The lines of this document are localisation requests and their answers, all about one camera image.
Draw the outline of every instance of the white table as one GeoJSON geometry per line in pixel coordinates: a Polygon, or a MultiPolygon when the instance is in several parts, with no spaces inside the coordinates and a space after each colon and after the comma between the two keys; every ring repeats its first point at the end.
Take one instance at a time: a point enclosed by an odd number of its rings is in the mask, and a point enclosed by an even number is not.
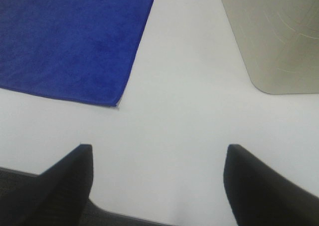
{"type": "Polygon", "coordinates": [[[94,147],[91,199],[180,226],[234,226],[223,187],[239,143],[319,196],[319,95],[250,82],[221,0],[155,0],[118,109],[0,90],[0,166],[41,173],[94,147]]]}

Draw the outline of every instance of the black object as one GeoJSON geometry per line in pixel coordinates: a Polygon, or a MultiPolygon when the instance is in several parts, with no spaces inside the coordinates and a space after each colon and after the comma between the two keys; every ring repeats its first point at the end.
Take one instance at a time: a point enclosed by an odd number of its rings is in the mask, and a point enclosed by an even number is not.
{"type": "Polygon", "coordinates": [[[109,213],[89,199],[90,145],[80,145],[37,176],[0,168],[0,226],[163,226],[109,213]]]}
{"type": "Polygon", "coordinates": [[[319,226],[319,199],[240,145],[230,145],[224,186],[239,226],[319,226]]]}

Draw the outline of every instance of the blue towel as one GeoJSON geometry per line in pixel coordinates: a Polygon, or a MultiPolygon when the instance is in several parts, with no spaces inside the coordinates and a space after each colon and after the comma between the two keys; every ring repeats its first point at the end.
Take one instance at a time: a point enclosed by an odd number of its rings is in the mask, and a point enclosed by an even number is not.
{"type": "Polygon", "coordinates": [[[0,0],[0,87],[116,106],[153,0],[0,0]]]}

